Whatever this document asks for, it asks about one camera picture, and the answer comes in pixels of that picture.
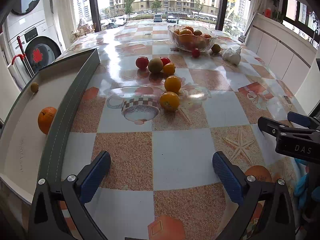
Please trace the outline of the blue gloved hand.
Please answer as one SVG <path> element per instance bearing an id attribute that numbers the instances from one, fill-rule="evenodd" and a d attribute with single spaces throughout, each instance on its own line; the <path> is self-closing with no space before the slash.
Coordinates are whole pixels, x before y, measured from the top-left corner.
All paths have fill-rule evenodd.
<path id="1" fill-rule="evenodd" d="M 298 209 L 302 210 L 308 199 L 308 194 L 312 200 L 319 203 L 319 164 L 297 158 L 295 158 L 295 162 L 309 169 L 308 172 L 300 178 L 293 192 L 294 196 L 298 199 Z"/>

